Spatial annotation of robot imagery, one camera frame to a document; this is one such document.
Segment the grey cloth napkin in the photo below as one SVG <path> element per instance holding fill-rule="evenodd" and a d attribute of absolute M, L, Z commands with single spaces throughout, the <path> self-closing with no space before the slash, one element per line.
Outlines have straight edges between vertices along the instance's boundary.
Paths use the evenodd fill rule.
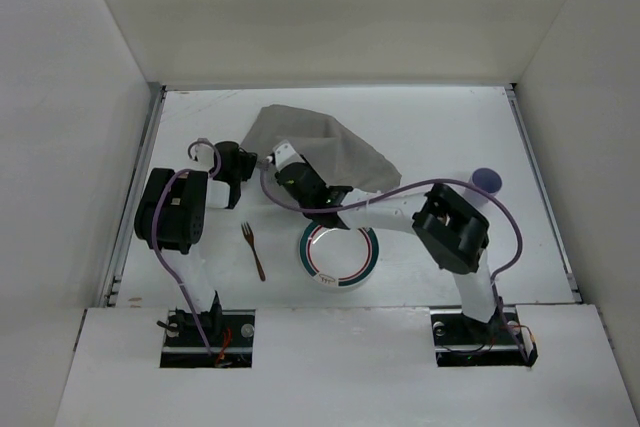
<path fill-rule="evenodd" d="M 273 104 L 262 108 L 241 146 L 260 157 L 288 141 L 330 185 L 366 192 L 387 192 L 402 175 L 373 146 L 335 117 L 311 110 Z"/>

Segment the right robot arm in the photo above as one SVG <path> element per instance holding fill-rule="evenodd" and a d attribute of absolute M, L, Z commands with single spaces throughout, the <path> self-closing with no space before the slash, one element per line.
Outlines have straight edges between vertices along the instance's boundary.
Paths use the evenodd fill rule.
<path fill-rule="evenodd" d="M 326 228 L 372 228 L 406 233 L 420 240 L 439 269 L 451 273 L 462 314 L 488 325 L 498 311 L 483 255 L 489 222 L 444 181 L 428 180 L 371 193 L 327 184 L 304 157 L 267 157 L 274 178 L 290 198 L 288 210 Z"/>

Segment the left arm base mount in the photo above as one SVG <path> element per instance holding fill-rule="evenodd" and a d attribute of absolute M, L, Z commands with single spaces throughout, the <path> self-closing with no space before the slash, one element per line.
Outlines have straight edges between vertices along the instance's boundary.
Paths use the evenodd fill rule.
<path fill-rule="evenodd" d="M 165 369 L 245 369 L 253 362 L 255 310 L 224 309 L 218 297 L 198 315 L 170 310 L 156 322 L 164 333 L 160 367 Z"/>

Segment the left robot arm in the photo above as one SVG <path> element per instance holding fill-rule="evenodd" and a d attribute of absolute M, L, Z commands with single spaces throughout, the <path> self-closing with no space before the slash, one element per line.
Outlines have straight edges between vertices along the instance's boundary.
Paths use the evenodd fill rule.
<path fill-rule="evenodd" d="M 202 331 L 210 337 L 222 330 L 217 292 L 209 286 L 197 244 L 205 227 L 207 209 L 233 209 L 241 186 L 256 166 L 257 155 L 234 141 L 216 144 L 199 138 L 187 148 L 199 168 L 150 171 L 139 201 L 134 232 L 154 251 L 176 282 L 191 313 L 172 321 L 177 332 Z"/>

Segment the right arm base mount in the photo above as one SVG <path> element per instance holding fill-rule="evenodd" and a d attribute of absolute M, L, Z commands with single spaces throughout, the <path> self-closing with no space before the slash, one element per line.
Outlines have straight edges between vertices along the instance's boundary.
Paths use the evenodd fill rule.
<path fill-rule="evenodd" d="M 439 367 L 533 367 L 538 348 L 531 329 L 507 307 L 489 324 L 467 318 L 459 309 L 430 313 Z"/>

